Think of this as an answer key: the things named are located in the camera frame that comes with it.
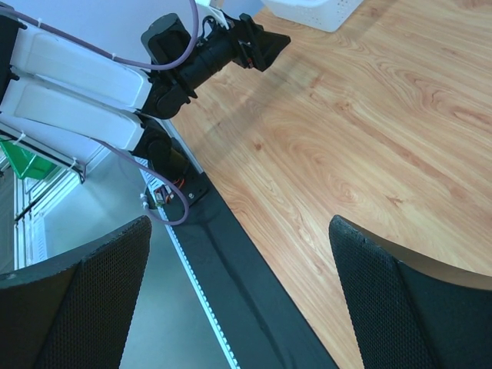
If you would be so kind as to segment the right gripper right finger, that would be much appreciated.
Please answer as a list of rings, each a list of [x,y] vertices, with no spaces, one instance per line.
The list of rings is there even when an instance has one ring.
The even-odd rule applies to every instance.
[[[491,278],[335,215],[328,235],[365,368],[489,368]]]

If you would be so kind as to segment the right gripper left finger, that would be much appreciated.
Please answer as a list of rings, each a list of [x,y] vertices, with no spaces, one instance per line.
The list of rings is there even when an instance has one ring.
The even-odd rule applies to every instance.
[[[118,368],[152,225],[141,216],[87,244],[1,275],[3,368]]]

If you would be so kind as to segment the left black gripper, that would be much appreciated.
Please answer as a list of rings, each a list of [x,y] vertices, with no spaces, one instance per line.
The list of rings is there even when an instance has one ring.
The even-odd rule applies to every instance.
[[[202,27],[209,27],[210,32],[200,35],[190,59],[180,67],[181,80],[189,89],[195,90],[231,62],[266,71],[291,43],[288,35],[266,32],[245,13],[226,20],[230,28],[210,15],[203,18]]]

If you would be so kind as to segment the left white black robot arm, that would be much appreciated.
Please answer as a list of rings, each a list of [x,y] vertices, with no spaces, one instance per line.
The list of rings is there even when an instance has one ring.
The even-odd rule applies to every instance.
[[[266,71],[291,41],[247,14],[195,24],[211,30],[189,31],[175,13],[155,20],[141,37],[150,61],[139,64],[2,6],[1,111],[101,141],[180,181],[190,163],[161,120],[224,66]]]

